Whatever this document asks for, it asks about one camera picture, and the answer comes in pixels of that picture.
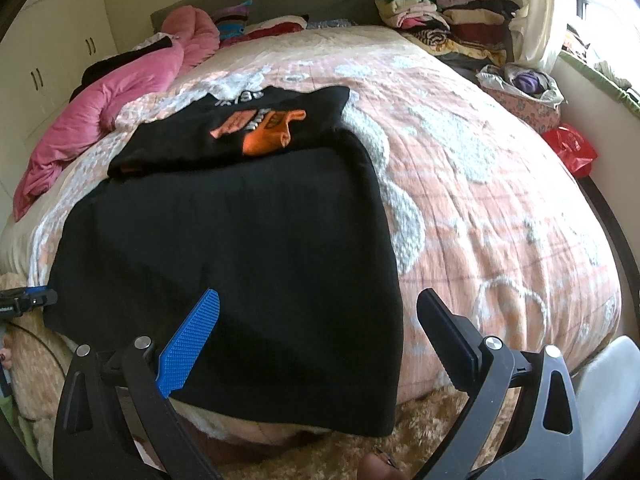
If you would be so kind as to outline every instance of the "pink comforter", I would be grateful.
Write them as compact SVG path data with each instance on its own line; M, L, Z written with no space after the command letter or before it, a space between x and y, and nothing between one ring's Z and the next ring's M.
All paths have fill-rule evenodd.
M172 10L161 31L176 36L184 48L184 60L178 75L209 59L220 47L220 32L216 25L204 10L196 7Z
M14 219L47 192L66 166L108 132L126 103L150 92L163 92L182 66L179 43L146 54L85 88L37 143L14 193Z

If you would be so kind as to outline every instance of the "fingernail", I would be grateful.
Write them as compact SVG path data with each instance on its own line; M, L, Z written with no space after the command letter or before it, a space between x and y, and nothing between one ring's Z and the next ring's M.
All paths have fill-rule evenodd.
M385 462L386 464L390 465L391 467L393 467L395 469L398 469L398 465L396 464L396 461L393 458L391 458L387 453L382 451L378 446L374 446L373 452L376 454L376 456L380 460L382 460L382 462Z

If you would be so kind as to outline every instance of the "cable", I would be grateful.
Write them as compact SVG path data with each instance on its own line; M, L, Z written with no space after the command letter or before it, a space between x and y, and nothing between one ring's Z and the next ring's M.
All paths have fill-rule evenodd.
M36 336L31 330L26 329L23 326L20 326L18 324L15 324L14 322L11 321L5 321L5 323L7 323L7 325L10 325L14 328L17 328L18 330L22 330L23 332L29 334L31 337L33 337L38 343L40 343L47 352L49 352L49 354L51 355L51 357L53 357L53 360L56 362L56 364L58 365L58 368L60 369L60 371L62 372L62 377L64 378L64 380L66 380L66 373L65 373L65 369L62 367L62 364L60 364L60 361L58 360L58 358L56 357L56 355L53 353L53 350L51 348L49 348L49 346L42 340L40 339L38 336Z

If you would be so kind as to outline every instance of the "blue gripper pad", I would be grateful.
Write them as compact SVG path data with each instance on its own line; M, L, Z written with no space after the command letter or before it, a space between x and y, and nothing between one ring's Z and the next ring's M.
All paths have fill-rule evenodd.
M184 386L219 314L218 293L208 289L162 350L156 384L165 399L172 391Z

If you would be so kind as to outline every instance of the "windowsill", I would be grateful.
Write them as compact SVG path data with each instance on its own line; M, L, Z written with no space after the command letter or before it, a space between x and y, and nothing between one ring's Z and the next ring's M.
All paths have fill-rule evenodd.
M636 103L636 101L634 101L626 91L572 54L563 50L559 57L587 78L599 90L603 91L614 101L622 104L627 110L635 115L636 118L640 119L640 105L638 105L638 103Z

